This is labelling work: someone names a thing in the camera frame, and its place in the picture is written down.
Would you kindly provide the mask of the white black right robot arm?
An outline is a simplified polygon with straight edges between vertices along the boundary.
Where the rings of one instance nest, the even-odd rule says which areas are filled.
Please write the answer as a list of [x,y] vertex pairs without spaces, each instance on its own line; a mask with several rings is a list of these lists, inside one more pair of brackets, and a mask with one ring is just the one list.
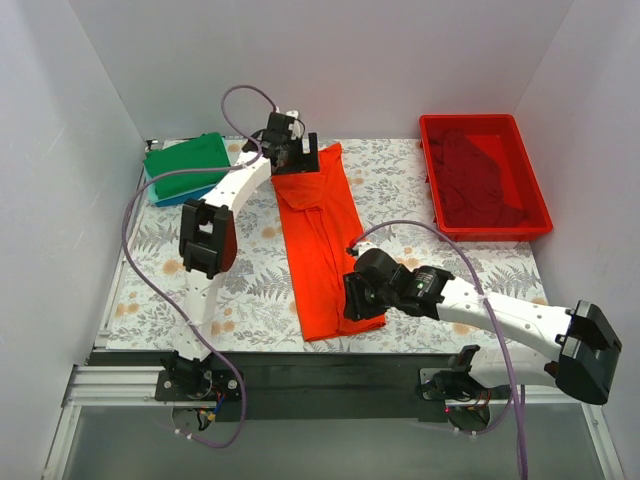
[[423,375],[424,397],[470,400],[516,384],[555,387],[592,405],[608,402],[622,342],[597,305],[579,301],[562,308],[482,295],[446,270],[409,270],[379,248],[348,252],[355,264],[343,277],[347,319],[368,320],[395,309],[504,336],[506,351],[467,345],[449,357],[445,369]]

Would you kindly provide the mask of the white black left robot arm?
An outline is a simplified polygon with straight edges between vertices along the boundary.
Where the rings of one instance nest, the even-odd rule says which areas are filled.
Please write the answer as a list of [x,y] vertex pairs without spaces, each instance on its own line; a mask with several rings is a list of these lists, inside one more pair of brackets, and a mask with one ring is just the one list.
[[186,271],[184,311],[190,323],[176,337],[175,347],[187,360],[210,354],[204,342],[211,339],[217,295],[237,256],[235,217],[243,205],[273,175],[319,170],[317,134],[306,132],[296,110],[272,112],[259,142],[261,152],[246,143],[238,158],[240,168],[182,208],[179,253]]

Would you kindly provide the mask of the orange t shirt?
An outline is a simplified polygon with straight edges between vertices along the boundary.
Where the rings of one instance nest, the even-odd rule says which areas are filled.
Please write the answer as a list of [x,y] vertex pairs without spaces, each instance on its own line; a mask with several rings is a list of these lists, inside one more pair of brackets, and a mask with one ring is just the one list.
[[363,233],[342,163],[342,145],[318,152],[319,170],[271,179],[279,208],[297,314],[307,342],[380,329],[378,314],[352,321],[344,316],[343,276],[355,260],[346,252]]

